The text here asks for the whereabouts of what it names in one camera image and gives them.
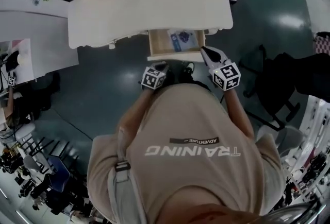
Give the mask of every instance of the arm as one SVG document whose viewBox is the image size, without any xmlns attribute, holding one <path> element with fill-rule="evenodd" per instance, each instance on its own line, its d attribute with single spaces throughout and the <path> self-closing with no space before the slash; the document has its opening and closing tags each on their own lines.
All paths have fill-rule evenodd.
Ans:
<svg viewBox="0 0 330 224">
<path fill-rule="evenodd" d="M 119 131 L 119 129 L 124 130 L 127 136 L 126 147 L 134 140 L 144 114 L 150 106 L 153 94 L 153 90 L 145 89 L 133 106 L 121 117 L 117 126 L 117 131 Z"/>
<path fill-rule="evenodd" d="M 4 107 L 5 118 L 8 119 L 14 111 L 14 89 L 9 86 L 9 96 L 7 106 Z"/>
<path fill-rule="evenodd" d="M 254 132 L 251 122 L 244 111 L 234 89 L 224 92 L 229 118 L 246 135 L 254 140 Z"/>
</svg>

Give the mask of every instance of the cable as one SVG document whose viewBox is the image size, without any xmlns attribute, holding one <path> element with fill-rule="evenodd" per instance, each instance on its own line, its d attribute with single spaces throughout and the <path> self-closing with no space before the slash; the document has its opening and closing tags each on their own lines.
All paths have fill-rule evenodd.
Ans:
<svg viewBox="0 0 330 224">
<path fill-rule="evenodd" d="M 73 128 L 75 128 L 77 131 L 80 131 L 83 135 L 85 135 L 88 139 L 90 139 L 91 141 L 93 141 L 93 139 L 87 135 L 86 133 L 84 133 L 82 130 L 80 130 L 79 128 L 77 128 L 75 125 L 73 125 L 71 122 L 69 122 L 68 120 L 66 120 L 65 118 L 63 118 L 63 116 L 61 114 L 58 113 L 57 110 L 55 110 L 54 108 L 51 108 L 51 110 L 55 111 L 56 114 L 66 123 L 70 124 Z"/>
<path fill-rule="evenodd" d="M 2 70 L 1 70 L 1 74 L 4 76 L 4 79 L 6 80 L 6 82 L 8 84 L 8 80 L 7 80 L 6 76 L 5 76 L 5 74 L 2 72 Z"/>
</svg>

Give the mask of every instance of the wooden drawer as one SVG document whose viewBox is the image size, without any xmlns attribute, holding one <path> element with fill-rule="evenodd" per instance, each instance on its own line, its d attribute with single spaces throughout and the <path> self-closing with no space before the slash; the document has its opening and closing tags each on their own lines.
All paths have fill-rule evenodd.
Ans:
<svg viewBox="0 0 330 224">
<path fill-rule="evenodd" d="M 166 29 L 150 30 L 149 44 L 150 56 L 148 61 L 180 60 L 188 62 L 204 62 L 201 55 L 201 46 L 205 46 L 205 35 L 203 30 L 196 31 L 199 47 L 184 52 L 175 52 Z"/>
</svg>

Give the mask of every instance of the beige t-shirt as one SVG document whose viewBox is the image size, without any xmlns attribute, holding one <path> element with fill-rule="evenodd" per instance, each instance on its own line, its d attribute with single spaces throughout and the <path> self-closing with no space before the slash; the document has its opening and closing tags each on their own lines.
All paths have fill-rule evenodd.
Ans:
<svg viewBox="0 0 330 224">
<path fill-rule="evenodd" d="M 94 139 L 88 168 L 90 199 L 109 219 L 108 173 L 117 137 Z M 187 186 L 203 187 L 233 209 L 268 213 L 284 191 L 284 175 L 271 135 L 256 144 L 229 119 L 210 92 L 174 85 L 154 101 L 127 150 L 149 223 L 165 201 Z"/>
</svg>

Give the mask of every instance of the desk drawer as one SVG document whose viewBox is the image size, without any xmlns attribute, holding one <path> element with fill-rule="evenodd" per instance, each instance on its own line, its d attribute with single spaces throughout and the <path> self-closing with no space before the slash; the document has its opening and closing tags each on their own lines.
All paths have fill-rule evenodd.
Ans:
<svg viewBox="0 0 330 224">
<path fill-rule="evenodd" d="M 196 31 L 199 47 L 191 48 L 184 52 L 175 52 L 166 29 L 150 30 L 149 44 L 150 56 L 148 61 L 180 60 L 188 62 L 203 62 L 200 52 L 201 46 L 205 46 L 203 30 Z"/>
</svg>

